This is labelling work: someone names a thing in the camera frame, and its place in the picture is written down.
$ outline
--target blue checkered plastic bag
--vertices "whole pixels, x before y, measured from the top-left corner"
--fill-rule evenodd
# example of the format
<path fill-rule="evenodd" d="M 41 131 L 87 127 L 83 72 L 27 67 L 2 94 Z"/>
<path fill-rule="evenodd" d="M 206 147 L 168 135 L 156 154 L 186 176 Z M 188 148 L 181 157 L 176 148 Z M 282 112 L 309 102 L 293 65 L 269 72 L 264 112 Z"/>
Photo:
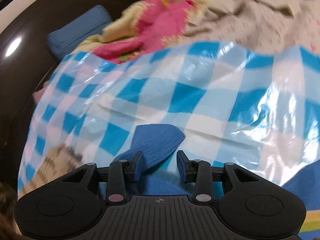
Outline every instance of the blue checkered plastic bag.
<path fill-rule="evenodd" d="M 283 185 L 319 159 L 320 63 L 301 47 L 255 54 L 234 43 L 198 42 L 113 64 L 68 55 L 40 100 L 18 190 L 50 147 L 66 142 L 84 162 L 108 166 L 139 124 L 168 123 L 190 159 L 234 162 Z M 154 176 L 179 184 L 175 155 Z"/>

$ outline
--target folded blue fabric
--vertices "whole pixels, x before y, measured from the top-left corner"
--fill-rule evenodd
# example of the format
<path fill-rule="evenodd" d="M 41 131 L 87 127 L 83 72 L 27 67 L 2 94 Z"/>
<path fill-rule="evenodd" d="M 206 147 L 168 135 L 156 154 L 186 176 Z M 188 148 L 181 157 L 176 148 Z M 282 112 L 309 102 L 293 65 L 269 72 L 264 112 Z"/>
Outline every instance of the folded blue fabric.
<path fill-rule="evenodd" d="M 171 124 L 138 125 L 134 131 L 130 150 L 118 155 L 114 161 L 131 160 L 138 151 L 142 151 L 144 160 L 137 162 L 135 179 L 168 158 L 185 139 L 183 132 Z"/>
<path fill-rule="evenodd" d="M 97 5 L 83 15 L 50 33 L 47 37 L 51 52 L 62 60 L 83 40 L 95 34 L 102 34 L 102 29 L 112 23 L 111 16 L 101 5 Z"/>
<path fill-rule="evenodd" d="M 180 143 L 185 135 L 179 128 L 170 124 L 138 125 L 134 132 L 130 150 L 118 155 L 114 161 L 131 160 L 138 151 L 142 151 L 143 159 L 137 161 L 135 179 L 138 183 L 127 185 L 131 194 L 140 195 L 180 195 L 187 192 L 169 183 L 165 178 L 152 175 L 141 176 L 143 172 L 165 161 Z"/>

